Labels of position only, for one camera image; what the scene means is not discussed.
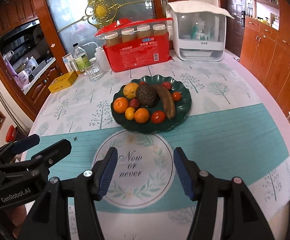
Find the person's left hand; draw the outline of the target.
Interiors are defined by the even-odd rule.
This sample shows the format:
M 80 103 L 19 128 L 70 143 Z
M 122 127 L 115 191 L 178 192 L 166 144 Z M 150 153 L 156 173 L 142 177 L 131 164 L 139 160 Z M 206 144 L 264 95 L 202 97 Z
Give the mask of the person's left hand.
M 25 205 L 5 210 L 5 213 L 13 223 L 13 236 L 18 238 L 20 229 L 22 228 L 27 216 Z

